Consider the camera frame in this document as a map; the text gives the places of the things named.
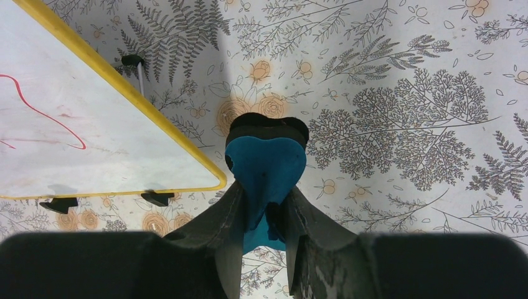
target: wallpaper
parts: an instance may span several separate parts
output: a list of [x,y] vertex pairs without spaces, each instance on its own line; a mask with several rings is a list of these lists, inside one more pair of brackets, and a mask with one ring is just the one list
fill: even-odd
[[[503,234],[528,252],[525,1],[44,2],[107,61],[142,56],[146,97],[226,173],[235,117],[295,116],[311,134],[298,186],[349,230]],[[134,68],[117,69],[139,88]],[[67,215],[1,201],[0,234],[164,235],[222,194],[165,208],[81,198]],[[242,298],[286,298],[285,269],[284,252],[247,254]]]

